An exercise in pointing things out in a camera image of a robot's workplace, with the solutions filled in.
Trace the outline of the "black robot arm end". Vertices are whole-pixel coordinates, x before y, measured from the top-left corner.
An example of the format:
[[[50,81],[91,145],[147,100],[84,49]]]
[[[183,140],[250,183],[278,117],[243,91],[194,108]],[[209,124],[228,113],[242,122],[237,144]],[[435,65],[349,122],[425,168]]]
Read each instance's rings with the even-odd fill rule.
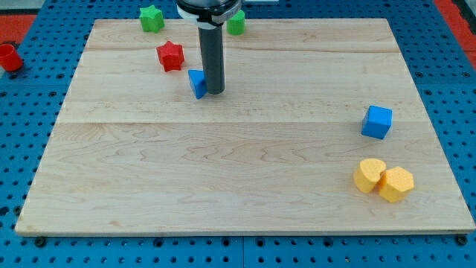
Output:
[[[242,0],[175,0],[181,18],[198,28],[221,27],[241,10]]]

